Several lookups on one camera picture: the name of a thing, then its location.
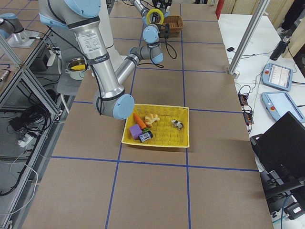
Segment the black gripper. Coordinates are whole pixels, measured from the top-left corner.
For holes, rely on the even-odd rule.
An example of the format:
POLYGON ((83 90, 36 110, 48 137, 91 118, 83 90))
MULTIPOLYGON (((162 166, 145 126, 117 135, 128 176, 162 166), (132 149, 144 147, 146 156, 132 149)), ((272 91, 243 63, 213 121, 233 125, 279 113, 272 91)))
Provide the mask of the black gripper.
POLYGON ((166 0, 155 0, 154 7, 157 9, 166 9, 167 8, 167 1, 166 0))
POLYGON ((161 16, 160 16, 160 14, 156 14, 156 13, 154 13, 153 15, 152 15, 152 22, 153 23, 150 23, 149 25, 150 26, 154 26, 155 28, 157 28, 157 29, 159 29, 159 30, 162 30, 163 29, 163 25, 162 24, 160 24, 160 22, 161 22, 161 16))

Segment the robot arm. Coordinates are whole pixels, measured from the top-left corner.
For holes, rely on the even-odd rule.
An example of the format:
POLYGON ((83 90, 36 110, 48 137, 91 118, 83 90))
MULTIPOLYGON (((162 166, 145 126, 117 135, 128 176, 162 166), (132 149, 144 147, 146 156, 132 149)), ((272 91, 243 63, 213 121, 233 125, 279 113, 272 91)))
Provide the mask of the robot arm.
POLYGON ((145 46, 133 47, 125 59, 113 46, 107 4, 104 0, 40 0, 40 21, 50 27, 74 33, 86 63, 95 75, 98 91, 94 106, 101 115, 127 119, 134 109, 134 98, 122 83, 142 60, 163 61, 159 26, 150 22, 150 12, 140 1, 131 4, 141 13, 146 26, 142 32, 145 46))
MULTIPOLYGON (((140 12, 142 17, 146 16, 149 11, 149 8, 143 4, 147 2, 146 0, 128 0, 128 2, 140 12)), ((170 15, 172 2, 172 0, 153 0, 151 8, 160 10, 164 17, 167 17, 170 15)))

